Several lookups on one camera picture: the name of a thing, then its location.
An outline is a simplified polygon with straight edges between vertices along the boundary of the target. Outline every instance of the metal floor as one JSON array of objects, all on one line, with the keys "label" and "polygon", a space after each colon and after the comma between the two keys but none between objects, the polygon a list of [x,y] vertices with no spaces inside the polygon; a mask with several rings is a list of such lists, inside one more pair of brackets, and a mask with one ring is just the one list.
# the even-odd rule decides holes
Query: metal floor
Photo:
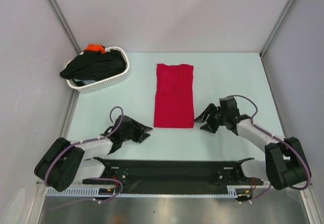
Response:
[{"label": "metal floor", "polygon": [[252,204],[214,198],[116,198],[97,204],[47,197],[38,224],[225,224],[309,223],[300,192],[272,189]]}]

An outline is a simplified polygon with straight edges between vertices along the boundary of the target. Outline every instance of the plastic basket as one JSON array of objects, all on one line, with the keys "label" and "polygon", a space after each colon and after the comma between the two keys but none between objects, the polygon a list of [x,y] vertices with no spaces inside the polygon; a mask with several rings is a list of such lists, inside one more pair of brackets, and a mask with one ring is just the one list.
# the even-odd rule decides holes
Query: plastic basket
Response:
[{"label": "plastic basket", "polygon": [[130,62],[128,60],[128,57],[125,53],[125,51],[120,48],[120,47],[108,47],[105,49],[106,52],[110,52],[110,50],[117,50],[120,51],[121,54],[123,55],[123,58],[126,62],[126,69],[123,73],[116,75],[116,76],[112,76],[110,78],[101,80],[101,81],[97,81],[94,83],[91,83],[89,85],[85,85],[85,86],[77,86],[75,85],[75,83],[70,79],[70,80],[66,80],[67,84],[69,85],[70,88],[78,90],[80,93],[90,93],[93,92],[95,90],[99,90],[102,89],[104,87],[108,87],[111,86],[117,82],[121,82],[123,80],[125,80],[126,76],[127,76],[127,72],[130,68]]}]

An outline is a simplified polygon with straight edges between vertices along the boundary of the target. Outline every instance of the wall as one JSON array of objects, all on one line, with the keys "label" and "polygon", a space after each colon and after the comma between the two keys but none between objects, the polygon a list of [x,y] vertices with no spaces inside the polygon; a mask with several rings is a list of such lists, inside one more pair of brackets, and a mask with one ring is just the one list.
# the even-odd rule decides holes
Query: wall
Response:
[{"label": "wall", "polygon": [[34,167],[58,136],[71,93],[59,72],[75,52],[46,0],[0,0],[0,14],[2,216],[19,188],[29,203]]},{"label": "wall", "polygon": [[287,0],[57,0],[81,48],[260,52]]},{"label": "wall", "polygon": [[297,0],[265,56],[288,136],[296,136],[324,205],[324,0]]}]

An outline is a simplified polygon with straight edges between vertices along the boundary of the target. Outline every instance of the red cloth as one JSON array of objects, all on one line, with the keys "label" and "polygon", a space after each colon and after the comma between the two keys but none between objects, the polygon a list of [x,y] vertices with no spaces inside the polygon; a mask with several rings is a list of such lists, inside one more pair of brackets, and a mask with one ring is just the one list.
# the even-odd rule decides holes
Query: red cloth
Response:
[{"label": "red cloth", "polygon": [[158,64],[154,127],[193,128],[193,66]]}]

